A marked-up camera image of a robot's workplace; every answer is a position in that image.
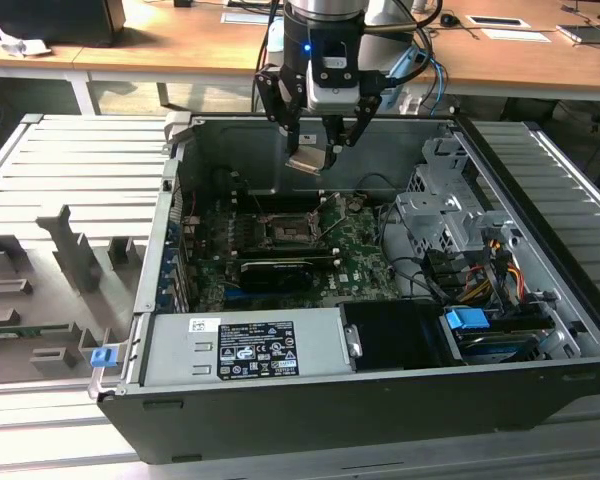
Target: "green circuit board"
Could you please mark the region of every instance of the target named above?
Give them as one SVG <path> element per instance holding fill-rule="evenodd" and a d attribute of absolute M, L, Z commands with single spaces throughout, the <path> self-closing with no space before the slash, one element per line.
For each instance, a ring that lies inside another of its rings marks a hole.
<path fill-rule="evenodd" d="M 319 242 L 338 249 L 338 265 L 316 270 L 313 285 L 286 294 L 243 294 L 239 261 L 232 256 L 230 220 L 240 218 L 230 206 L 216 202 L 201 214 L 203 238 L 193 259 L 192 282 L 197 285 L 196 312 L 277 310 L 335 307 L 347 300 L 399 298 L 392 273 L 377 243 L 377 218 L 360 197 L 330 197 L 319 207 Z"/>

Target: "wooden desk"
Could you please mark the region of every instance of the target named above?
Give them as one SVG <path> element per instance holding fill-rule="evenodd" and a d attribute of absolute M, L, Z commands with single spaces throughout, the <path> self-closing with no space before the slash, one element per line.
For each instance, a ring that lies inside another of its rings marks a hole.
<path fill-rule="evenodd" d="M 447 0 L 464 26 L 473 25 L 465 15 L 515 17 L 526 21 L 529 30 L 555 30 L 558 24 L 584 25 L 585 21 L 562 12 L 558 0 Z M 581 13 L 595 23 L 600 4 L 580 3 Z M 579 93 L 600 93 L 600 48 L 573 46 L 560 32 L 543 33 L 551 43 L 491 40 L 480 30 L 472 30 L 475 40 L 462 29 L 442 30 L 434 38 L 436 58 L 449 70 L 450 88 L 456 93 L 471 90 L 488 95 L 490 89 L 510 89 L 507 96 L 543 95 L 568 98 Z"/>
<path fill-rule="evenodd" d="M 265 27 L 220 23 L 221 0 L 211 1 L 218 6 L 176 9 L 171 0 L 124 0 L 126 29 L 115 48 L 52 46 L 55 55 L 39 59 L 0 51 L 0 76 L 69 80 L 81 111 L 92 114 L 99 113 L 88 87 L 92 80 L 158 83 L 162 104 L 168 103 L 166 83 L 248 85 Z M 445 0 L 445 11 L 453 10 L 468 27 L 467 14 L 519 17 L 533 30 L 584 24 L 560 11 L 562 3 L 569 0 Z M 600 14 L 600 4 L 580 3 L 580 9 L 594 22 Z M 433 40 L 449 71 L 447 93 L 600 100 L 600 48 L 574 47 L 555 31 L 544 33 L 551 43 L 491 40 L 473 32 L 480 40 L 462 29 L 441 29 Z M 407 88 L 418 97 L 432 79 L 429 70 Z"/>
<path fill-rule="evenodd" d="M 172 1 L 125 0 L 127 21 L 115 48 L 83 48 L 80 70 L 170 74 L 252 75 L 264 26 L 221 23 L 223 8 L 200 4 L 174 8 Z"/>

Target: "computer tower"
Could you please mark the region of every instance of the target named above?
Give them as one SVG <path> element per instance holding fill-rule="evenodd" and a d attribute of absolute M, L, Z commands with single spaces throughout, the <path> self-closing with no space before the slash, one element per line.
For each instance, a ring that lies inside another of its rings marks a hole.
<path fill-rule="evenodd" d="M 0 28 L 22 39 L 110 47 L 125 22 L 122 0 L 1 0 Z"/>

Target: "computer mouse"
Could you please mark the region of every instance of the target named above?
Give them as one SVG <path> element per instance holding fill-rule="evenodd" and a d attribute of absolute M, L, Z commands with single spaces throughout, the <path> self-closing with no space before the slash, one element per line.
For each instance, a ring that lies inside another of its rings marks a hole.
<path fill-rule="evenodd" d="M 443 27 L 455 27 L 460 24 L 460 20 L 455 15 L 451 15 L 450 13 L 443 13 L 440 17 L 440 25 Z"/>

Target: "warning label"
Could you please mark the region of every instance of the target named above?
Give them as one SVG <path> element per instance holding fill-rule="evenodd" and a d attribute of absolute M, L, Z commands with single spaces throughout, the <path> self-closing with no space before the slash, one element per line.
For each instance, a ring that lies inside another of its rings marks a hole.
<path fill-rule="evenodd" d="M 221 380 L 300 373 L 293 322 L 220 325 L 218 347 Z"/>

